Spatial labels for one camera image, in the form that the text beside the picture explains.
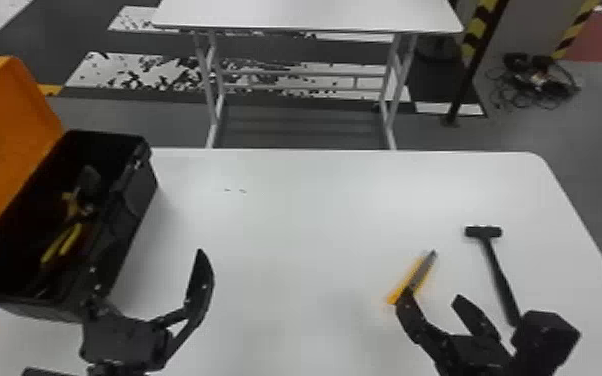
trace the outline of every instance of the concrete floor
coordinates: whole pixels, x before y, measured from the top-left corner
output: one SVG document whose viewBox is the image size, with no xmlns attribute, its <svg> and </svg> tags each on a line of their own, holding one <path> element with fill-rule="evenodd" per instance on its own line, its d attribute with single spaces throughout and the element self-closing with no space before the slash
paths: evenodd
<svg viewBox="0 0 602 376">
<path fill-rule="evenodd" d="M 400 115 L 401 149 L 529 151 L 544 157 L 602 251 L 602 64 L 566 63 L 584 85 L 569 103 L 462 118 L 459 128 L 439 118 Z M 491 83 L 476 80 L 484 100 Z M 207 132 L 200 104 L 51 98 L 67 127 L 137 133 L 154 146 L 202 147 Z M 383 140 L 368 111 L 231 107 L 224 147 L 377 149 Z"/>
</svg>

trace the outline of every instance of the yellow utility knife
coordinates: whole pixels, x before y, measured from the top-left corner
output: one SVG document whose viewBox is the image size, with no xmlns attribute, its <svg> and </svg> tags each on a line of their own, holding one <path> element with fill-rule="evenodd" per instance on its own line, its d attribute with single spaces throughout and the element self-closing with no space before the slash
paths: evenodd
<svg viewBox="0 0 602 376">
<path fill-rule="evenodd" d="M 432 268 L 432 265 L 434 265 L 436 257 L 437 253 L 434 250 L 429 252 L 426 256 L 420 257 L 407 274 L 406 279 L 387 295 L 387 304 L 396 304 L 406 287 L 410 288 L 411 291 L 413 291 L 413 294 L 415 294 L 425 283 L 425 277 L 427 277 L 429 270 Z"/>
</svg>

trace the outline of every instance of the white table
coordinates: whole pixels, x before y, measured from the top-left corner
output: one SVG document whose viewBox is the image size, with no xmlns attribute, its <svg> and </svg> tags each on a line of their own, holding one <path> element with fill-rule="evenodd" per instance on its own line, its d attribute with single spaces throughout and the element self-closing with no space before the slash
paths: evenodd
<svg viewBox="0 0 602 376">
<path fill-rule="evenodd" d="M 466 224 L 497 224 L 518 303 L 582 338 L 557 375 L 602 375 L 602 256 L 543 160 L 522 153 L 155 149 L 160 183 L 112 300 L 151 318 L 177 308 L 194 252 L 216 273 L 203 326 L 161 375 L 436 375 L 400 328 L 389 290 L 423 250 L 430 321 L 465 332 L 464 294 L 507 339 L 488 264 Z M 0 311 L 0 376 L 84 374 L 77 325 Z"/>
<path fill-rule="evenodd" d="M 447 0 L 162 0 L 152 18 L 158 28 L 191 31 L 194 35 L 196 57 L 198 58 L 202 86 L 210 117 L 210 129 L 206 148 L 212 148 L 221 122 L 222 109 L 226 100 L 224 75 L 296 75 L 296 76 L 341 76 L 352 77 L 350 88 L 341 91 L 380 92 L 377 108 L 382 115 L 383 131 L 390 149 L 397 144 L 393 133 L 394 119 L 399 101 L 413 61 L 415 35 L 453 34 L 462 31 L 462 24 Z M 393 33 L 384 74 L 351 72 L 308 72 L 302 70 L 225 70 L 219 64 L 215 30 L 251 29 L 262 31 L 318 31 L 318 32 L 358 32 Z M 199 32 L 207 31 L 207 44 L 201 41 Z M 403 60 L 397 51 L 406 36 Z M 210 73 L 214 70 L 217 97 L 213 95 Z M 386 93 L 390 78 L 394 79 L 394 92 L 388 108 Z M 382 77 L 381 88 L 369 89 L 359 86 L 360 78 Z M 280 85 L 254 84 L 251 89 L 314 89 L 336 90 L 336 87 L 284 87 Z"/>
</svg>

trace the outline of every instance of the yellow and black hazard stripe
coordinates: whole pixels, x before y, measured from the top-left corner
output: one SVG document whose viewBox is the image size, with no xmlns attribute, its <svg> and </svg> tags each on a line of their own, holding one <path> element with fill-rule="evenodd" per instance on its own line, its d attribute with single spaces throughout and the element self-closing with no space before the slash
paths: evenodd
<svg viewBox="0 0 602 376">
<path fill-rule="evenodd" d="M 581 30 L 583 30 L 583 26 L 590 18 L 590 15 L 593 14 L 593 9 L 600 3 L 600 0 L 586 0 L 581 9 L 576 14 L 576 18 L 574 19 L 574 23 L 570 26 L 565 33 L 562 35 L 562 41 L 558 44 L 558 47 L 555 49 L 555 52 L 551 54 L 551 57 L 554 59 L 562 59 L 567 53 L 569 47 L 574 43 L 574 39 L 579 35 Z"/>
<path fill-rule="evenodd" d="M 492 20 L 492 13 L 500 0 L 480 0 L 474 17 L 467 27 L 467 34 L 462 42 L 462 55 L 471 57 L 476 52 L 481 39 L 485 35 L 488 23 Z"/>
</svg>

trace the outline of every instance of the hammer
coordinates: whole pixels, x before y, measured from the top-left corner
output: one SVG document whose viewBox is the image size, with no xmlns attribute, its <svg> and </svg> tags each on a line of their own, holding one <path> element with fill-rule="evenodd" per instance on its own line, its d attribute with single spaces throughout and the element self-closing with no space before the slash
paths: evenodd
<svg viewBox="0 0 602 376">
<path fill-rule="evenodd" d="M 499 266 L 499 262 L 497 262 L 497 256 L 495 255 L 495 250 L 492 248 L 491 242 L 492 238 L 499 238 L 502 236 L 502 229 L 495 226 L 467 226 L 464 229 L 464 235 L 469 238 L 476 238 L 483 244 L 483 248 L 490 261 L 492 277 L 497 286 L 497 292 L 499 293 L 506 319 L 509 322 L 509 325 L 513 327 L 518 326 L 518 323 L 520 322 L 520 310 L 516 304 L 516 299 L 513 297 L 509 281 L 506 280 L 506 276 L 504 276 L 504 272 Z"/>
</svg>

